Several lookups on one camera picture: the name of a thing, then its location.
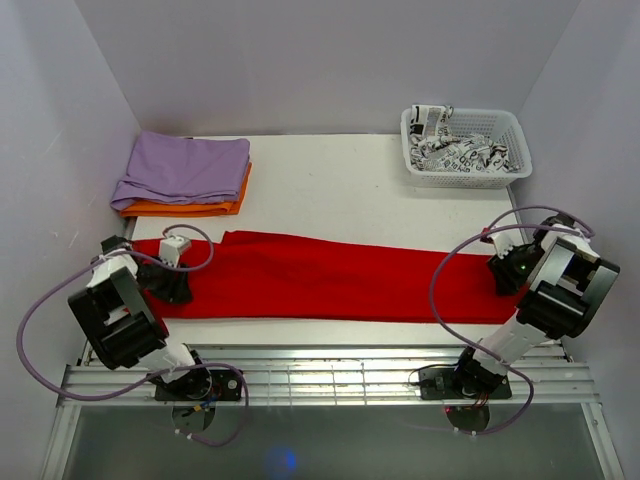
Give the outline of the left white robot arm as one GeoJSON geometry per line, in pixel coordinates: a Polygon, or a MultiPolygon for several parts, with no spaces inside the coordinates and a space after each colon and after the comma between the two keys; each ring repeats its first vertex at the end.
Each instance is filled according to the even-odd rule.
{"type": "Polygon", "coordinates": [[[109,369],[144,367],[151,383],[180,400],[203,400],[212,393],[211,373],[197,352],[169,337],[153,299],[182,306],[193,300],[181,256],[191,241],[169,235],[158,254],[143,259],[132,244],[112,236],[101,243],[100,262],[86,287],[68,305],[99,360],[109,369]]]}

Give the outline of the red trousers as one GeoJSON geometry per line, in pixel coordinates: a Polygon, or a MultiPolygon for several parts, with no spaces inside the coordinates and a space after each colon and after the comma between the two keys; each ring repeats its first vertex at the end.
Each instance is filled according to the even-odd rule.
{"type": "Polygon", "coordinates": [[[214,247],[195,240],[184,254],[193,300],[151,301],[165,318],[293,318],[500,325],[517,300],[498,296],[485,255],[458,254],[442,271],[442,252],[233,231],[214,247]]]}

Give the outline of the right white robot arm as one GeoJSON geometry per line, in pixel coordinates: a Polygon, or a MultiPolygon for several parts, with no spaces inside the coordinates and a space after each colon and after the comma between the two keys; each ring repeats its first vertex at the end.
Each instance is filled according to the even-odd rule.
{"type": "Polygon", "coordinates": [[[463,350],[451,382],[464,397],[492,394],[533,347],[581,335],[620,273],[592,249],[586,226],[565,213],[545,219],[529,243],[516,245],[504,232],[485,241],[495,249],[488,267],[496,293],[520,300],[505,324],[463,350]]]}

